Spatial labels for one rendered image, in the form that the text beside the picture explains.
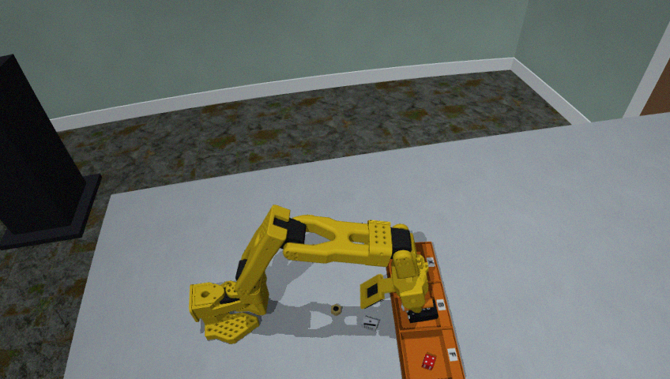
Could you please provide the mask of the orange battery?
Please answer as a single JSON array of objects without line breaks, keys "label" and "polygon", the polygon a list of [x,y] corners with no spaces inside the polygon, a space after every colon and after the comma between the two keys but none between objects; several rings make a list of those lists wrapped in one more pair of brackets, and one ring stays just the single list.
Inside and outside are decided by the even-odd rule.
[{"label": "orange battery", "polygon": [[[425,303],[425,305],[422,306],[422,309],[434,307],[432,298],[427,298],[427,299],[425,299],[425,301],[426,301],[426,303]],[[408,311],[409,310],[409,309],[406,309],[402,305],[402,303],[401,303],[401,308],[402,308],[403,311]]]}]

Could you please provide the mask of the dark red die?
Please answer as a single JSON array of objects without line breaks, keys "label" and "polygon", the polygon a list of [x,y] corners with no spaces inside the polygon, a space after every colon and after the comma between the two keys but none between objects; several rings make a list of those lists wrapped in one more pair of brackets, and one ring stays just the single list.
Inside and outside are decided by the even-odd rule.
[{"label": "dark red die", "polygon": [[436,359],[436,357],[425,354],[424,359],[423,359],[422,367],[426,368],[426,369],[429,369],[429,370],[432,370],[433,367],[434,367],[434,364],[435,364],[435,359]]}]

